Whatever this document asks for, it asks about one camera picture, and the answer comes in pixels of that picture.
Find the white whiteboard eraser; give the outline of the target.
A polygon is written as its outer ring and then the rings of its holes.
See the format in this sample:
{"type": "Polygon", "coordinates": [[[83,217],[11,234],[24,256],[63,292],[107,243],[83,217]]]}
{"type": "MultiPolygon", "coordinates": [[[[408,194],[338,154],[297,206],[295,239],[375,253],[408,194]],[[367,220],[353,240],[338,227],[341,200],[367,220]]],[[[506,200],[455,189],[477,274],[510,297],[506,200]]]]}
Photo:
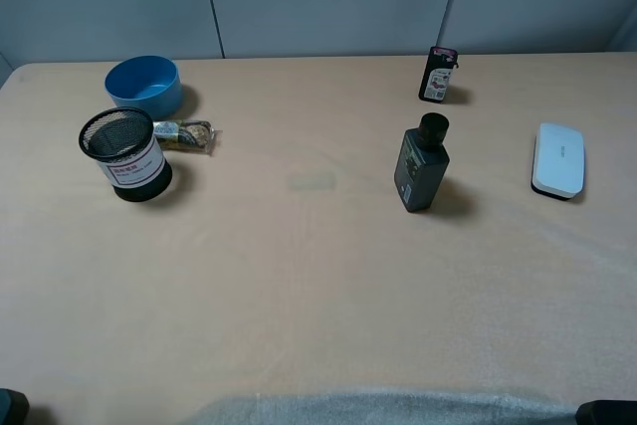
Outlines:
{"type": "Polygon", "coordinates": [[[583,135],[562,124],[543,122],[535,136],[531,188],[543,195],[571,200],[584,189],[583,135]]]}

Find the blue plastic bowl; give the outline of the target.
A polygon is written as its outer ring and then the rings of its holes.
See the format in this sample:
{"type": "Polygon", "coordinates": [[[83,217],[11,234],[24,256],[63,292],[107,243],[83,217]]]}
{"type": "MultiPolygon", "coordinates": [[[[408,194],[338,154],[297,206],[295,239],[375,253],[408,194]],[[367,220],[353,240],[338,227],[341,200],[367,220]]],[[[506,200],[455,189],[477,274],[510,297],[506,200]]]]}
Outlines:
{"type": "Polygon", "coordinates": [[[120,62],[106,75],[105,89],[116,106],[141,109],[153,120],[176,113],[183,98],[177,66],[160,56],[120,62]]]}

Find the small black labelled package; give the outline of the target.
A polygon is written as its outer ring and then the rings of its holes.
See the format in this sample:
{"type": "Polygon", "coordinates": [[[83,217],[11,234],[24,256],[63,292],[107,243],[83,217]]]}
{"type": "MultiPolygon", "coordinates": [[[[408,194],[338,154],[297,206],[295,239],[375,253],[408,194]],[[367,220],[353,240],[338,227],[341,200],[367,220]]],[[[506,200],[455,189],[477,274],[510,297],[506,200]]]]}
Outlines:
{"type": "Polygon", "coordinates": [[[447,93],[451,76],[458,67],[458,52],[440,46],[431,47],[418,92],[424,102],[441,103],[447,93]]]}

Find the black base part corner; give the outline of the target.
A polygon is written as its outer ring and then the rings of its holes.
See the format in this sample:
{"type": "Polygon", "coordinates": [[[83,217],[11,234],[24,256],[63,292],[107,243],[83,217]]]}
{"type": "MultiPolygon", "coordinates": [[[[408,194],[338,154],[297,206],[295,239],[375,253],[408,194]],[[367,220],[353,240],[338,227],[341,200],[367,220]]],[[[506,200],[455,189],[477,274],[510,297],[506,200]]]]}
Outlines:
{"type": "Polygon", "coordinates": [[[0,425],[23,425],[29,409],[29,401],[23,393],[0,389],[0,425]]]}
{"type": "Polygon", "coordinates": [[[632,400],[595,400],[580,405],[575,414],[577,425],[637,425],[637,402],[632,400]]]}

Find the black base part left corner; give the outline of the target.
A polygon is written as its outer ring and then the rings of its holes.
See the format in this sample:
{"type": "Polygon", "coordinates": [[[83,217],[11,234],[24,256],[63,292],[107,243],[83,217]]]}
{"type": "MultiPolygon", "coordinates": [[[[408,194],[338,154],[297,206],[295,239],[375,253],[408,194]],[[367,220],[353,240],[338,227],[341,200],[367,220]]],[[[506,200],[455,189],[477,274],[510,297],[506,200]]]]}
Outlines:
{"type": "Polygon", "coordinates": [[[29,401],[23,393],[0,389],[0,425],[23,425],[29,409],[29,401]]]}

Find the dark grey ink bottle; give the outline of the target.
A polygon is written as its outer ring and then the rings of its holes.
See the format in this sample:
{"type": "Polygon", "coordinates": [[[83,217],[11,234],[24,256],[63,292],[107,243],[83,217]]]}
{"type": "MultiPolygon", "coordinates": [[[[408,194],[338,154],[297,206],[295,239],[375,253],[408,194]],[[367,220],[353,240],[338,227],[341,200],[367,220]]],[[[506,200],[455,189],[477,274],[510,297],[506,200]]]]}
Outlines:
{"type": "Polygon", "coordinates": [[[436,112],[421,117],[416,128],[404,132],[393,180],[405,209],[429,209],[450,162],[443,144],[449,120],[436,112]]]}

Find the black base part right corner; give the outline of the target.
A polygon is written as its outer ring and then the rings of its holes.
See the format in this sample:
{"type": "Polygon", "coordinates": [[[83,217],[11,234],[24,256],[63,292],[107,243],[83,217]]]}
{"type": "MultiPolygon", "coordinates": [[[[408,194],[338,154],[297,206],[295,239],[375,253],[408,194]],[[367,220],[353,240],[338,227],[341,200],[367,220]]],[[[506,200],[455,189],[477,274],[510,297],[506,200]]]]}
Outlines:
{"type": "Polygon", "coordinates": [[[595,400],[580,405],[575,414],[577,425],[637,425],[637,402],[632,400],[595,400]]]}

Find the gold chocolate candy pack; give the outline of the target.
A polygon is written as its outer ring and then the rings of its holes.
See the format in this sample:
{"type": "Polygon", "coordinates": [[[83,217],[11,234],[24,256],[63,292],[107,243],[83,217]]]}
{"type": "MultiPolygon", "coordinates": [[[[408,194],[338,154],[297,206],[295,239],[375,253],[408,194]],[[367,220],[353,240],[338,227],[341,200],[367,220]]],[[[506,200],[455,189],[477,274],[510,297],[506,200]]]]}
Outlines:
{"type": "Polygon", "coordinates": [[[153,134],[163,150],[210,154],[216,130],[207,120],[179,119],[156,121],[153,134]]]}

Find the black mesh pen holder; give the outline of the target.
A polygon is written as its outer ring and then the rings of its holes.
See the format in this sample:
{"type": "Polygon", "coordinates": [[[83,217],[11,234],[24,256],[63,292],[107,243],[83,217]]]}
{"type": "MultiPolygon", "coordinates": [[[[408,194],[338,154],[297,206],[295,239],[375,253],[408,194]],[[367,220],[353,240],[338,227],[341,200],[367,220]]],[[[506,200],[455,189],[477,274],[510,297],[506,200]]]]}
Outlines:
{"type": "Polygon", "coordinates": [[[81,129],[79,147],[124,201],[151,200],[172,180],[172,168],[154,136],[152,119],[139,108],[116,107],[95,115],[81,129]]]}

